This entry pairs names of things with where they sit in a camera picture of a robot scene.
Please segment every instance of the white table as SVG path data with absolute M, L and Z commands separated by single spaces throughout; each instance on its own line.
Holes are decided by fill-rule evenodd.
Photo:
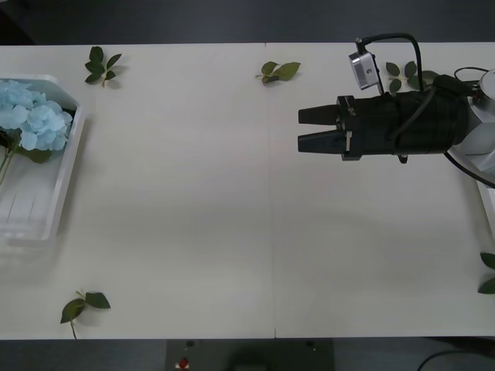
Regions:
M 78 289 L 112 306 L 82 339 L 273 337 L 265 46 L 105 46 L 126 66 L 105 89 L 89 50 L 0 48 L 3 73 L 52 74 L 94 112 L 59 246 L 0 271 L 0 337 L 70 339 Z
M 57 76 L 94 112 L 57 246 L 0 254 L 0 338 L 69 339 L 77 289 L 112 304 L 81 316 L 82 339 L 495 334 L 470 179 L 442 156 L 297 152 L 325 129 L 297 124 L 299 108 L 376 94 L 354 82 L 352 44 L 105 46 L 126 68 L 104 90 L 84 83 L 89 48 L 0 47 L 3 73 Z M 422 45 L 425 68 L 448 73 L 492 50 Z M 266 60 L 301 73 L 265 88 Z
M 279 337 L 495 335 L 495 297 L 477 293 L 494 250 L 473 180 L 441 155 L 342 162 L 300 154 L 299 108 L 360 92 L 351 44 L 268 44 L 267 60 L 302 62 L 269 90 L 275 327 Z M 369 47 L 381 66 L 414 59 L 409 44 Z M 423 68 L 493 66 L 493 44 L 424 44 Z

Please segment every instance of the blue hydrangea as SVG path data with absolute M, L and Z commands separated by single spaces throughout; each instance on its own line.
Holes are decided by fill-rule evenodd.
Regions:
M 72 117 L 28 83 L 0 80 L 0 128 L 20 129 L 20 146 L 31 151 L 59 151 L 67 142 Z

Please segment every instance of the artificial leaf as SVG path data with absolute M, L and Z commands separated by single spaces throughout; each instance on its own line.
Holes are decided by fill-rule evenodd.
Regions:
M 480 294 L 495 294 L 495 278 L 489 279 L 478 289 Z
M 77 318 L 84 310 L 84 300 L 83 299 L 74 299 L 69 301 L 62 310 L 62 318 L 60 319 L 60 323 L 66 323 L 73 321 Z
M 103 67 L 103 64 L 99 62 L 90 61 L 86 63 L 85 66 L 88 71 L 90 71 L 91 73 L 99 73 L 100 76 L 102 73 L 105 72 L 105 67 Z
M 387 64 L 385 64 L 385 67 L 387 67 L 387 72 L 392 76 L 399 76 L 401 74 L 401 70 L 399 70 L 397 64 L 387 62 Z
M 98 309 L 110 309 L 110 303 L 101 292 L 87 292 L 86 304 Z
M 299 66 L 301 66 L 299 62 L 283 64 L 273 73 L 273 76 L 278 76 L 282 81 L 289 81 L 295 76 Z
M 263 78 L 261 79 L 261 81 L 263 81 L 263 83 L 265 84 L 273 83 L 274 81 L 278 81 L 278 80 L 280 80 L 279 76 L 263 76 Z
M 88 76 L 85 80 L 87 83 L 93 83 L 95 81 L 98 81 L 101 77 L 101 73 L 92 73 L 90 76 Z
M 437 77 L 438 74 L 434 71 L 429 71 L 429 70 L 426 70 L 426 71 L 423 71 L 423 80 L 428 84 L 428 85 L 431 85 L 433 83 L 433 80 L 435 79 L 435 77 Z
M 103 62 L 103 49 L 99 46 L 93 46 L 90 51 L 90 60 L 93 62 Z
M 278 63 L 275 62 L 267 62 L 261 68 L 261 73 L 264 75 L 269 75 L 273 72 L 273 70 L 278 66 Z
M 115 72 L 114 72 L 114 71 L 108 71 L 108 72 L 107 72 L 107 76 L 105 76 L 105 79 L 106 79 L 106 80 L 111 80 L 111 79 L 113 79 L 115 76 L 116 76 L 116 75 L 115 75 Z
M 108 60 L 108 63 L 107 63 L 107 70 L 112 67 L 114 64 L 116 64 L 116 62 L 118 61 L 118 59 L 121 57 L 122 55 L 121 54 L 115 54 L 113 57 L 111 57 L 109 60 Z
M 416 66 L 416 63 L 413 61 L 409 62 L 408 64 L 405 65 L 404 67 L 404 75 L 409 79 L 413 77 L 416 74 L 416 71 L 418 71 L 418 68 Z
M 408 85 L 412 87 L 415 90 L 419 90 L 419 79 L 418 76 L 414 75 L 413 77 L 410 77 L 408 79 Z
M 402 87 L 402 82 L 399 79 L 393 79 L 390 82 L 390 86 L 388 87 L 388 91 L 390 94 L 395 95 Z
M 495 269 L 495 254 L 481 253 L 481 260 L 488 268 Z
M 50 157 L 52 157 L 51 151 L 40 151 L 39 149 L 33 149 L 31 151 L 25 150 L 23 147 L 17 148 L 17 153 L 29 158 L 32 162 L 36 164 L 44 164 Z

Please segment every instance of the black cable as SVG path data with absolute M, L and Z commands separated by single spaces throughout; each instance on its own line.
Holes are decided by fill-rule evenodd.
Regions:
M 427 359 L 425 359 L 421 365 L 419 365 L 417 371 L 421 371 L 423 369 L 423 367 L 425 367 L 426 363 L 428 363 L 429 361 L 431 361 L 432 359 L 434 358 L 437 358 L 437 357 L 440 357 L 440 356 L 446 356 L 448 354 L 477 354 L 478 356 L 485 356 L 484 354 L 482 353 L 479 353 L 479 352 L 473 352 L 471 350 L 444 350 L 443 352 L 438 352 L 438 353 L 435 353 L 435 354 L 432 354 L 431 356 L 429 356 Z
M 436 88 L 432 87 L 430 89 L 430 92 L 426 96 L 426 98 L 422 101 L 422 103 L 419 105 L 418 109 L 413 113 L 410 118 L 406 120 L 405 123 L 403 123 L 401 126 L 399 126 L 397 129 L 394 130 L 392 133 L 392 138 L 395 139 L 398 135 L 400 135 L 405 129 L 409 127 L 413 122 L 416 121 L 418 116 L 426 109 L 426 107 L 429 105 L 429 103 L 432 101 L 433 96 L 435 95 Z
M 486 68 L 479 68 L 479 67 L 461 67 L 461 68 L 458 68 L 455 72 L 454 72 L 454 77 L 459 80 L 459 81 L 462 81 L 461 79 L 459 79 L 457 77 L 457 73 L 461 72 L 461 71 L 464 71 L 464 70 L 475 70 L 475 71 L 481 71 L 481 72 L 488 72 L 488 70 Z
M 414 38 L 414 36 L 408 33 L 382 33 L 381 35 L 375 35 L 363 38 L 363 45 L 366 46 L 374 41 L 388 40 L 388 39 L 406 39 L 415 48 L 416 54 L 416 65 L 418 66 L 418 80 L 419 80 L 419 90 L 423 91 L 425 89 L 423 85 L 423 69 L 421 64 L 421 52 L 419 51 L 419 44 Z
M 462 166 L 460 163 L 457 162 L 457 160 L 455 158 L 453 158 L 448 152 L 446 152 L 444 154 L 447 159 L 455 166 L 457 167 L 461 172 L 463 172 L 464 174 L 466 175 L 469 175 L 471 178 L 477 180 L 478 182 L 480 183 L 483 183 L 485 186 L 488 186 L 490 188 L 494 188 L 495 189 L 495 183 L 492 183 L 490 182 L 489 180 L 486 180 L 484 178 L 482 178 L 481 176 L 475 174 L 474 172 L 472 172 L 471 170 L 465 168 L 464 166 Z

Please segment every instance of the white plastic tray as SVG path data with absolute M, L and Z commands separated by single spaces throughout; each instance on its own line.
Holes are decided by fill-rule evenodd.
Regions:
M 62 108 L 76 111 L 69 141 L 44 164 L 17 155 L 0 186 L 0 239 L 12 245 L 51 243 L 62 213 L 84 125 L 81 105 L 48 75 L 0 75 L 0 80 L 30 83 Z

